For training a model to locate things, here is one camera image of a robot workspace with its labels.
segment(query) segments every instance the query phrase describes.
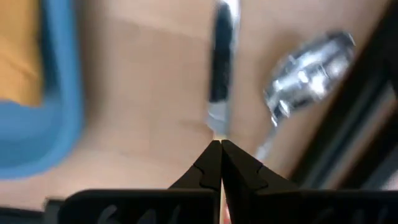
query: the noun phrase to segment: wooden table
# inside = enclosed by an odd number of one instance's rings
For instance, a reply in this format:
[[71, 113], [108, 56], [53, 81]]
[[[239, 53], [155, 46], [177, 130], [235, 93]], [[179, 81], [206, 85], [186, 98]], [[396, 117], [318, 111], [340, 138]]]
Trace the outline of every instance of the wooden table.
[[[358, 49], [387, 0], [242, 1], [230, 138], [253, 153], [269, 129], [261, 89], [281, 56], [330, 29]], [[3, 205], [40, 209], [87, 188], [165, 188], [212, 140], [204, 123], [215, 0], [85, 0], [78, 5], [86, 128], [52, 170], [0, 182]], [[287, 176], [331, 98], [288, 120], [265, 164]]]

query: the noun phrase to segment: blurry background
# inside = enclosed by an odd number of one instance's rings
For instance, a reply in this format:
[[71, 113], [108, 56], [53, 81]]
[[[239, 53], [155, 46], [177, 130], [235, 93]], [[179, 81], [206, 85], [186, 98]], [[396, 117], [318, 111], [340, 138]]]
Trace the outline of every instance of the blurry background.
[[[387, 0], [243, 1], [231, 140], [253, 154], [264, 139], [271, 124], [261, 91], [278, 59], [330, 29], [351, 32], [359, 53], [386, 6]], [[86, 0], [76, 1], [76, 11], [86, 94], [81, 141], [58, 167], [0, 182], [3, 205], [41, 209], [48, 196], [88, 188], [166, 188], [212, 140], [205, 117], [214, 0]], [[383, 94], [327, 181], [309, 174], [322, 164], [294, 171], [335, 96], [285, 122], [265, 165], [309, 187], [337, 187], [395, 109], [392, 91]]]

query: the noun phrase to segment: yellow object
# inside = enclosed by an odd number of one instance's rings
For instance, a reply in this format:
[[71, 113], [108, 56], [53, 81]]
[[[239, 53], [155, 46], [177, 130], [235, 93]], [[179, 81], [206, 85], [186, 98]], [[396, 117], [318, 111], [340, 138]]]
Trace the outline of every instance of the yellow object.
[[0, 101], [41, 104], [39, 10], [39, 0], [0, 0]]

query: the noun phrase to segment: blue object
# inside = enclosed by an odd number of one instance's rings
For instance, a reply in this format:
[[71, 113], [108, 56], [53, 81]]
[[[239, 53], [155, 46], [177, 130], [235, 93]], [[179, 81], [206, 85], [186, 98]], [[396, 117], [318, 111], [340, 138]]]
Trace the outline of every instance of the blue object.
[[83, 126], [75, 11], [72, 0], [41, 0], [44, 103], [0, 102], [0, 179], [43, 172], [68, 156]]

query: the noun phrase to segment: black frame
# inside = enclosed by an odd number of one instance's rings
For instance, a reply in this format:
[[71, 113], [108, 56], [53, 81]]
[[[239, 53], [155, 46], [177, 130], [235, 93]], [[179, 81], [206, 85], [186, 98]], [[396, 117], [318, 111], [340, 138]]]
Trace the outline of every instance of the black frame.
[[377, 109], [385, 90], [398, 79], [398, 1], [393, 0], [335, 98], [290, 179], [318, 189]]

